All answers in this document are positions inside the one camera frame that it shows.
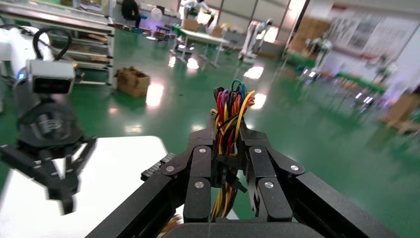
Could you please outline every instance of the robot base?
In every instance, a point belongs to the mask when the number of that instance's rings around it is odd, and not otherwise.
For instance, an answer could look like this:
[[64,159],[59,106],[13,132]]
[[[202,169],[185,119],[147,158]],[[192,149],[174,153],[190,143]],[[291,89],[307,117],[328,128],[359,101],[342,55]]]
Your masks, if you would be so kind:
[[244,63],[250,63],[250,64],[255,64],[255,58],[257,57],[257,55],[253,54],[252,56],[246,56],[243,54],[239,54],[238,59]]

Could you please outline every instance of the table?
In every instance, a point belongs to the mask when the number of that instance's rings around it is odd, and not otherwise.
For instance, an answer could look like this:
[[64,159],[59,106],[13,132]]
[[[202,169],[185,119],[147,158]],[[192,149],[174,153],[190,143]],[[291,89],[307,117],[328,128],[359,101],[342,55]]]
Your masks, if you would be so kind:
[[43,186],[11,170],[0,198],[0,237],[83,238],[143,183],[141,173],[165,155],[158,137],[99,138],[80,174],[76,211],[65,216],[59,202],[46,200]]
[[156,32],[155,32],[155,37],[157,39],[156,42],[165,41],[166,44],[168,44],[170,30],[171,30],[170,28],[167,28],[164,26],[156,26]]
[[[200,33],[200,32],[194,32],[194,31],[189,31],[189,30],[185,30],[185,29],[176,29],[174,30],[175,33],[181,36],[185,36],[185,40],[184,40],[184,49],[182,51],[182,56],[178,57],[183,63],[187,63],[187,61],[185,60],[185,52],[186,52],[186,48],[188,45],[188,40],[197,40],[197,41],[201,41],[206,43],[206,49],[204,54],[200,55],[202,58],[204,58],[205,60],[208,60],[207,58],[207,53],[209,50],[209,45],[219,45],[220,48],[222,48],[223,44],[225,45],[229,45],[230,42],[223,39],[223,38],[219,38],[219,37],[214,37],[205,33]],[[173,43],[173,49],[170,50],[171,53],[176,54],[176,40]],[[218,68],[219,65],[217,64],[217,60],[219,59],[219,55],[220,55],[220,51],[217,51],[216,53],[216,57],[214,59],[213,62],[211,62],[211,64]]]
[[292,60],[296,65],[302,66],[302,67],[308,67],[308,68],[314,68],[315,67],[315,60],[307,58],[303,55],[301,55],[298,52],[295,51],[285,51],[286,58],[284,59],[283,65],[281,69],[283,69],[286,66],[286,63],[289,60]]
[[344,100],[347,97],[351,96],[353,93],[352,97],[354,97],[355,105],[361,105],[361,112],[364,112],[366,109],[370,107],[372,108],[377,107],[381,101],[383,94],[387,90],[387,87],[384,85],[375,84],[359,76],[352,75],[345,72],[339,72],[334,77],[342,78],[344,80],[342,82],[343,84],[345,84],[346,82],[351,82],[351,84],[357,85],[358,88],[356,88],[357,90],[346,89],[343,94],[339,94],[338,91],[340,90],[340,87],[337,87],[335,92],[333,92],[333,94],[331,95],[332,100],[334,100],[334,98],[336,97],[342,98],[342,101],[340,103],[341,105],[344,102]]
[[371,91],[374,94],[378,93],[382,95],[386,92],[386,89],[387,89],[384,85],[379,85],[379,84],[369,82],[361,77],[358,77],[349,73],[339,72],[334,77],[344,78],[345,80],[352,81],[356,83],[358,86],[362,88],[366,88],[367,90]]

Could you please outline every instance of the electrical cable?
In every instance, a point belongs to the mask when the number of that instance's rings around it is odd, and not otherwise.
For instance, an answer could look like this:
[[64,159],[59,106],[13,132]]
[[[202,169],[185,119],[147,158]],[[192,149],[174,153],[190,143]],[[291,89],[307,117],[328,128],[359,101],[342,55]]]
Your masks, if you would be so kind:
[[[242,117],[246,109],[254,105],[254,91],[247,93],[245,84],[240,80],[234,80],[231,90],[222,87],[215,88],[213,91],[216,100],[216,109],[211,110],[215,115],[216,129],[216,150],[218,154],[236,158],[235,144],[238,139],[239,128],[242,123]],[[237,174],[237,170],[227,168],[229,173]],[[211,211],[211,220],[216,217],[226,217],[233,207],[238,189],[232,188],[223,181],[221,189],[214,202]]]
[[44,58],[43,55],[41,54],[39,48],[38,48],[38,42],[40,41],[39,38],[43,33],[47,33],[47,32],[50,32],[50,31],[59,31],[67,37],[67,44],[63,47],[63,49],[61,49],[60,53],[58,53],[58,55],[55,57],[54,60],[60,60],[63,57],[63,55],[67,52],[68,48],[71,45],[72,39],[71,39],[70,34],[67,31],[62,30],[62,29],[58,29],[58,28],[42,28],[42,29],[39,29],[39,31],[37,31],[34,34],[34,39],[32,40],[32,45],[34,47],[34,51],[35,51],[35,54],[37,56],[37,59],[43,59]]

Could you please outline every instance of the chair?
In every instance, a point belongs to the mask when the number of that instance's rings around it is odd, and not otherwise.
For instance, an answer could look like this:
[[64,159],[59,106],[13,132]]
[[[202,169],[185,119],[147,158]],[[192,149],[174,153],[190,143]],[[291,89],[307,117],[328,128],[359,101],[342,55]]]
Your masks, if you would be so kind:
[[131,28],[131,27],[133,27],[134,26],[134,24],[133,25],[130,25],[130,21],[135,21],[135,20],[133,20],[133,19],[130,19],[130,18],[126,18],[126,17],[123,17],[124,18],[124,27],[127,27],[127,28]]

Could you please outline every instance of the stool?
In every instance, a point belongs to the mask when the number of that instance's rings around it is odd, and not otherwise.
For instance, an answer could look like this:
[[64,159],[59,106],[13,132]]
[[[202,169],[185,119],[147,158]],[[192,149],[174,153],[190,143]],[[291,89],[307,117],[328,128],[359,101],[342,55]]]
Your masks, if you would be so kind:
[[124,26],[126,26],[127,28],[132,28],[131,26],[129,26],[130,21],[135,21],[135,20],[130,19],[130,18],[125,18],[125,17],[123,17],[123,18],[124,18],[124,20],[125,20],[125,22],[124,22]]
[[165,41],[166,44],[168,44],[170,31],[171,29],[168,27],[156,26],[156,32],[155,32],[155,38],[157,39],[156,42]]

